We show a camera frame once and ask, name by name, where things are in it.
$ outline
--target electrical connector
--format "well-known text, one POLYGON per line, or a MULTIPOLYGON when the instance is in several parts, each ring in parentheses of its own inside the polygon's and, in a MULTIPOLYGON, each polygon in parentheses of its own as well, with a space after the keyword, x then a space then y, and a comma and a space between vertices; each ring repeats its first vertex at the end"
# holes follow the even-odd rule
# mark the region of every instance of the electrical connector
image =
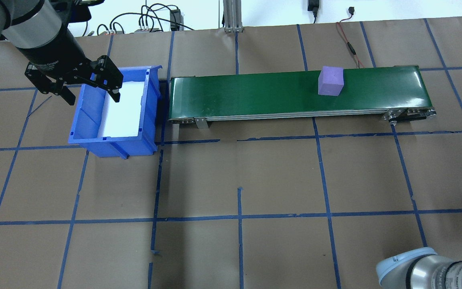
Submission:
POLYGON ((183 30, 183 26, 179 25, 179 24, 183 24, 183 15, 181 14, 181 10, 179 9, 171 10, 170 11, 170 21, 172 21, 170 22, 170 31, 182 31, 183 30))
POLYGON ((320 7, 320 0, 308 0, 308 11, 313 11, 314 17, 317 16, 319 7, 320 7))

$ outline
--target green conveyor belt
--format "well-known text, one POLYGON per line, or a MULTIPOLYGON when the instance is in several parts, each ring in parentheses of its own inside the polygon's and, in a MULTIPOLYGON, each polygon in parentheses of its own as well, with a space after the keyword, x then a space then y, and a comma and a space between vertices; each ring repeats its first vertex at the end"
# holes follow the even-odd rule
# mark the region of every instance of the green conveyor belt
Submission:
POLYGON ((345 69, 339 96, 318 91, 320 71, 172 79, 170 118, 262 119, 384 113, 391 108, 429 109, 418 66, 345 69))

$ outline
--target red wire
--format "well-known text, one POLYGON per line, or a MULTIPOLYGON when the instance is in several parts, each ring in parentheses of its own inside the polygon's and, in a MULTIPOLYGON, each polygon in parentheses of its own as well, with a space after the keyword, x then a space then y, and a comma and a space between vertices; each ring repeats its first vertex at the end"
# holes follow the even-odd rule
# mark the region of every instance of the red wire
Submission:
MULTIPOLYGON (((342 21, 349 20, 350 18, 352 18, 352 15, 349 18, 345 18, 345 19, 340 20, 340 22, 336 22, 336 25, 340 28, 341 33, 343 34, 343 38, 345 38, 345 44, 347 44, 349 42, 349 40, 347 39, 347 36, 345 35, 345 31, 343 31, 343 28, 341 27, 340 23, 342 21)), ((363 65, 363 62, 361 62, 361 60, 359 60, 358 55, 354 55, 354 57, 356 57, 358 63, 361 64, 361 66, 363 66, 363 68, 364 68, 365 66, 363 65)))

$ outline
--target blue plastic bin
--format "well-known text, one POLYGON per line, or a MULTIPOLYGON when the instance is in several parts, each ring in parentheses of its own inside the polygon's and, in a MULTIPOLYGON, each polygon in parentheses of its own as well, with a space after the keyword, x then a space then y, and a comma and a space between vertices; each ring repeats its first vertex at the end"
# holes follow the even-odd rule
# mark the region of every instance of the blue plastic bin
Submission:
POLYGON ((106 91, 83 84, 72 121, 69 143, 77 143, 99 157, 152 155, 158 147, 154 144, 154 120, 156 105, 161 97, 158 66, 119 68, 127 81, 145 81, 141 100, 138 135, 132 137, 97 137, 106 91))

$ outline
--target purple cube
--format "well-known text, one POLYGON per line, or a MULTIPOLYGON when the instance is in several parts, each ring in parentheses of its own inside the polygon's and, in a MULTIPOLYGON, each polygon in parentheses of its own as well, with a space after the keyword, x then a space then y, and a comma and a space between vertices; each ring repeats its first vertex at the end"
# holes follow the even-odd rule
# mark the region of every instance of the purple cube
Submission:
POLYGON ((338 96, 343 88, 343 67, 324 66, 318 77, 318 94, 338 96))

